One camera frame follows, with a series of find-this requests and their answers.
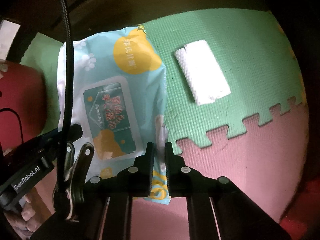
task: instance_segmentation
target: black flexible cable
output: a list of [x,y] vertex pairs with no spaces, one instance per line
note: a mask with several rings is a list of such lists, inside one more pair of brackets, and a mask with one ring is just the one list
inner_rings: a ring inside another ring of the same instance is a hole
[[67,137],[71,125],[72,116],[72,101],[73,101],[73,67],[74,67],[74,55],[73,55],[73,40],[70,30],[69,12],[66,0],[59,0],[61,4],[61,17],[66,32],[66,92],[64,101],[64,114],[63,125],[61,132],[61,140],[59,144],[59,154],[57,158],[57,184],[59,191],[64,192],[64,162],[66,158],[67,150]]
[[[19,127],[20,127],[21,144],[23,144],[24,141],[23,141],[22,124],[21,124],[21,119],[20,119],[18,113],[16,111],[12,110],[11,108],[7,108],[7,107],[0,109],[0,113],[5,112],[5,111],[11,112],[17,117],[18,122],[19,122]],[[1,146],[1,142],[0,142],[0,160],[2,158],[3,158],[3,151],[2,151],[2,146]]]
[[7,108],[7,107],[0,109],[0,113],[5,112],[5,111],[11,112],[17,117],[18,122],[19,122],[19,127],[20,127],[21,144],[23,144],[24,141],[23,141],[22,124],[21,124],[21,119],[20,119],[18,113],[16,111],[12,110],[11,108]]

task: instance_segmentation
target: white screw head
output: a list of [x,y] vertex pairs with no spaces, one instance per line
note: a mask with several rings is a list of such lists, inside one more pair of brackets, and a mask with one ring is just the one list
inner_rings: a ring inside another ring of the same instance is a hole
[[229,182],[229,179],[227,177],[222,176],[219,178],[219,182],[221,184],[227,184]]
[[135,166],[131,166],[131,167],[129,167],[128,171],[129,171],[130,173],[136,173],[136,172],[138,171],[138,168],[135,167]]
[[183,172],[183,173],[189,173],[190,171],[191,171],[191,169],[187,166],[184,166],[181,168],[181,172]]
[[96,184],[96,183],[98,183],[100,181],[100,177],[98,177],[98,176],[94,176],[94,177],[92,177],[91,179],[90,179],[90,182],[92,183],[92,184]]

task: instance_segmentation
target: finger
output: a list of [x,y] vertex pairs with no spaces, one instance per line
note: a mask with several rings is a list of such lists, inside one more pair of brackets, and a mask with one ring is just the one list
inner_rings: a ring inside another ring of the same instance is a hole
[[44,222],[51,216],[50,211],[48,210],[47,206],[44,204],[36,188],[31,189],[29,194],[32,195],[32,202],[31,202],[32,208],[36,211],[36,214],[41,215],[42,222]]
[[27,230],[26,222],[22,219],[22,217],[13,212],[4,212],[4,215],[12,227],[16,227],[21,230]]
[[27,229],[30,232],[35,232],[40,226],[41,226],[41,222],[37,214],[32,218],[30,218],[27,222]]
[[31,203],[32,195],[30,193],[25,194],[24,198],[28,203]]
[[26,202],[23,210],[21,212],[21,216],[25,221],[28,221],[31,217],[35,215],[35,210],[32,208],[31,204]]

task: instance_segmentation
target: wet wipes package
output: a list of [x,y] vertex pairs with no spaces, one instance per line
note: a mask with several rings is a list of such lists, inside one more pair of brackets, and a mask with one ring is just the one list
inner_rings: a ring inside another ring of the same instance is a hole
[[[72,123],[83,136],[74,142],[76,156],[90,142],[95,153],[86,177],[107,179],[133,165],[147,143],[156,144],[151,195],[148,200],[168,204],[163,148],[166,69],[143,25],[97,33],[74,42]],[[62,127],[65,95],[66,47],[58,58],[57,87]]]

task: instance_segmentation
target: black metal bar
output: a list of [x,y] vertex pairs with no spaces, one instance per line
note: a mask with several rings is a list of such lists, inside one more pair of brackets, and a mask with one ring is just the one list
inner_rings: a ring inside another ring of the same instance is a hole
[[210,198],[207,193],[187,197],[190,240],[219,240]]
[[172,144],[167,142],[164,147],[164,158],[167,175],[168,191],[171,197],[184,197],[188,191],[190,180],[182,176],[181,168],[186,166],[184,159],[173,153]]
[[217,179],[217,190],[212,200],[222,239],[291,239],[279,224],[226,177]]
[[[70,128],[70,141],[82,136],[81,126]],[[0,158],[0,206],[11,209],[44,176],[53,170],[61,133],[54,129],[35,137]]]
[[99,239],[100,231],[104,227],[105,212],[108,208],[108,197],[98,198],[96,194],[92,197],[86,196],[86,201],[91,201],[93,204],[91,214],[88,219],[88,224],[84,233],[84,239],[96,240]]
[[132,197],[115,193],[110,198],[102,240],[130,240]]

